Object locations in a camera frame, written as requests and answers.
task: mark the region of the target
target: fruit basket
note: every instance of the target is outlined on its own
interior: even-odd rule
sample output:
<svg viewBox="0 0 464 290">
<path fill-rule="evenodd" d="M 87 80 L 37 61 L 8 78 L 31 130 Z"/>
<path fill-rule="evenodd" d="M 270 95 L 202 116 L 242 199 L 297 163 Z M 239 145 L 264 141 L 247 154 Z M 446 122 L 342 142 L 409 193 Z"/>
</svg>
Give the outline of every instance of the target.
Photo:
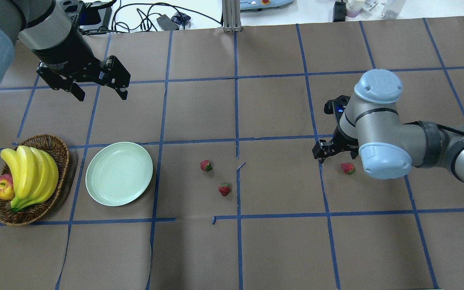
<svg viewBox="0 0 464 290">
<path fill-rule="evenodd" d="M 42 218 L 57 202 L 59 199 L 62 185 L 66 179 L 69 164 L 69 150 L 57 136 L 42 134 L 30 137 L 22 141 L 19 145 L 25 145 L 28 147 L 34 147 L 40 150 L 46 151 L 55 160 L 58 167 L 58 184 L 57 188 L 53 192 L 53 195 L 42 203 L 30 205 L 19 212 L 10 211 L 6 208 L 6 204 L 9 201 L 0 199 L 0 222 L 6 226 L 24 226 L 31 224 Z M 1 171 L 1 175 L 10 173 L 8 165 L 5 163 Z"/>
</svg>

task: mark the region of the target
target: white plate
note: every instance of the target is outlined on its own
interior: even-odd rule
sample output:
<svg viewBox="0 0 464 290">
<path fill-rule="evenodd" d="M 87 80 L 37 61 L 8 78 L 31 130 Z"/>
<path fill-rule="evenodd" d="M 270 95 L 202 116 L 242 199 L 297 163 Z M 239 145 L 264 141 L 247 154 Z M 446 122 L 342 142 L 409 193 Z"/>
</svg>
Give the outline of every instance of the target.
<svg viewBox="0 0 464 290">
<path fill-rule="evenodd" d="M 118 206 L 138 198 L 152 175 L 153 162 L 148 152 L 136 143 L 119 142 L 94 156 L 85 174 L 85 186 L 97 202 Z"/>
</svg>

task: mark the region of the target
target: strawberry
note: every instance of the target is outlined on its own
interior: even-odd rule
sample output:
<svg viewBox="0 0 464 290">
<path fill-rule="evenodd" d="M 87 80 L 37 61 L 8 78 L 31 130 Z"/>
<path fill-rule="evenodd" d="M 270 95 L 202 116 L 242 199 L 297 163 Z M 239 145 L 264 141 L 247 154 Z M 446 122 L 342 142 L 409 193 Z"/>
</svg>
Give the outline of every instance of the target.
<svg viewBox="0 0 464 290">
<path fill-rule="evenodd" d="M 230 193 L 230 183 L 222 183 L 217 189 L 222 196 L 226 197 Z"/>
<path fill-rule="evenodd" d="M 202 169 L 203 171 L 211 171 L 212 165 L 209 162 L 209 160 L 203 160 L 202 162 L 200 162 L 200 169 Z"/>
<path fill-rule="evenodd" d="M 352 163 L 341 164 L 341 169 L 343 169 L 343 172 L 348 175 L 356 172 L 356 169 L 354 168 L 354 165 Z"/>
</svg>

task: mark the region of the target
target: red apple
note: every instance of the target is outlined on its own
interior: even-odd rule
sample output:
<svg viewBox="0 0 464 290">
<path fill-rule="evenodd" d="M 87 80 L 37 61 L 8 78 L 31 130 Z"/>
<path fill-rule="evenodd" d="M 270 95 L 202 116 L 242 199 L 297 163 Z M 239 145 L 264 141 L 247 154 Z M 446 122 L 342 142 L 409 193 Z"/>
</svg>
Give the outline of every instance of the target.
<svg viewBox="0 0 464 290">
<path fill-rule="evenodd" d="M 13 200 L 14 197 L 12 175 L 7 173 L 0 176 L 0 199 Z"/>
</svg>

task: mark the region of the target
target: bunch of bananas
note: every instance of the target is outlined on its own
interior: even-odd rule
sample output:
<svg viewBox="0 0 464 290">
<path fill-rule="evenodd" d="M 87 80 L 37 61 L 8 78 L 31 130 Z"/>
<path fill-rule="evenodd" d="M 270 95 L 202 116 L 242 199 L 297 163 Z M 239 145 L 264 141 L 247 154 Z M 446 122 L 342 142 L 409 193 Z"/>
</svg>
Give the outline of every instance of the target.
<svg viewBox="0 0 464 290">
<path fill-rule="evenodd" d="M 10 202 L 11 211 L 45 202 L 55 192 L 58 168 L 46 152 L 21 145 L 17 150 L 3 149 L 0 156 L 8 164 L 13 178 L 15 197 Z"/>
</svg>

